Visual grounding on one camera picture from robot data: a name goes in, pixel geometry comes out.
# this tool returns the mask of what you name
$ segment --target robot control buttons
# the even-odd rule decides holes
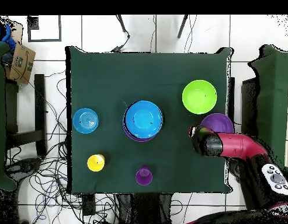
[[[271,175],[270,177],[271,181],[276,183],[276,184],[286,184],[286,180],[285,178],[282,176],[282,175],[279,175],[279,174],[273,174]]]
[[[261,172],[274,193],[288,195],[288,182],[275,164],[265,164]]]

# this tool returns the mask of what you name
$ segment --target chair leg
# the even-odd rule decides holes
[[[187,18],[188,18],[188,15],[184,15],[183,21],[182,21],[182,23],[181,23],[181,27],[180,27],[180,29],[179,29],[178,38],[181,37],[181,34],[182,34],[182,31],[183,31],[183,28],[184,28],[184,25],[185,25],[185,23],[186,23]]]
[[[120,22],[120,24],[121,24],[122,30],[123,30],[123,32],[125,33],[125,32],[126,32],[126,29],[125,29],[125,26],[124,26],[123,19],[122,19],[121,15],[117,15],[117,17],[118,17],[119,22]]]

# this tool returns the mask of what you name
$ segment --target purple bowl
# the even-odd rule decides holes
[[[222,113],[209,114],[200,125],[210,128],[214,132],[234,133],[232,121]]]
[[[136,142],[147,142],[147,141],[151,140],[153,137],[155,137],[155,136],[157,135],[157,134],[156,134],[156,135],[152,136],[151,138],[136,138],[136,137],[132,136],[132,134],[129,133],[128,130],[126,130],[126,128],[125,128],[125,126],[124,126],[124,123],[123,123],[123,130],[124,130],[125,134],[126,134],[129,138],[131,138],[132,140],[134,140],[134,141],[136,141]]]

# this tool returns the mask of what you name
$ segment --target white tile floor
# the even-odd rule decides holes
[[[255,76],[253,70],[247,62],[254,60],[259,55],[259,48],[264,44],[274,44],[277,47],[288,50],[288,16],[279,15],[196,15],[190,16],[190,21],[186,22],[180,39],[177,39],[179,27],[183,15],[157,15],[157,46],[155,47],[155,33],[151,43],[151,36],[155,30],[153,15],[122,15],[125,27],[130,33],[130,40],[124,47],[124,51],[152,51],[158,53],[183,53],[184,51],[193,53],[214,53],[221,47],[232,47],[234,54],[231,63],[231,75],[235,77],[235,117],[236,123],[241,123],[241,84],[243,80]],[[35,50],[36,57],[33,65],[33,72],[30,83],[33,84],[35,74],[45,74],[49,76],[56,72],[65,70],[65,46],[77,46],[87,52],[107,52],[123,44],[126,41],[126,33],[122,32],[120,23],[115,16],[61,16],[61,42],[34,42],[27,40],[27,20],[26,16],[10,16],[23,25],[23,45]],[[193,25],[193,40],[191,48],[190,22]],[[57,16],[39,16],[39,30],[32,30],[32,39],[57,39],[58,38],[58,18]],[[59,80],[65,78],[64,73],[46,77],[46,98],[50,102],[57,115],[65,107],[65,98],[56,89]],[[59,83],[60,91],[66,92],[64,80]],[[47,139],[50,139],[54,126],[55,117],[47,107]],[[60,122],[67,127],[66,111],[62,113]],[[18,95],[18,125],[19,131],[31,131],[34,129],[34,93],[30,85],[21,86]],[[240,132],[241,126],[236,126],[236,131]],[[64,131],[61,135],[53,134],[48,141],[48,148],[64,140]],[[18,149],[12,149],[14,155]],[[18,159],[36,157],[34,143],[23,145],[22,152]],[[49,158],[57,157],[57,151],[53,150]],[[40,186],[31,179],[33,186],[40,190]],[[232,175],[229,175],[229,184],[233,191],[224,194],[193,194],[190,202],[190,194],[176,193],[173,196],[171,206],[171,219],[173,224],[183,224],[193,221],[203,215],[220,211],[245,209],[245,202],[242,197],[240,185]],[[22,219],[30,222],[37,216],[35,200],[38,192],[32,189],[29,179],[25,179],[19,192],[19,214]],[[51,224],[53,218],[60,210],[59,206],[50,207],[43,212],[36,224]],[[113,213],[107,215],[109,221],[113,221]],[[56,218],[53,224],[81,224],[74,216],[71,209],[64,209]]]

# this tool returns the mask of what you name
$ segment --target purple cup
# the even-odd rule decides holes
[[[147,186],[152,181],[152,173],[148,167],[141,167],[136,174],[136,181],[141,186]]]

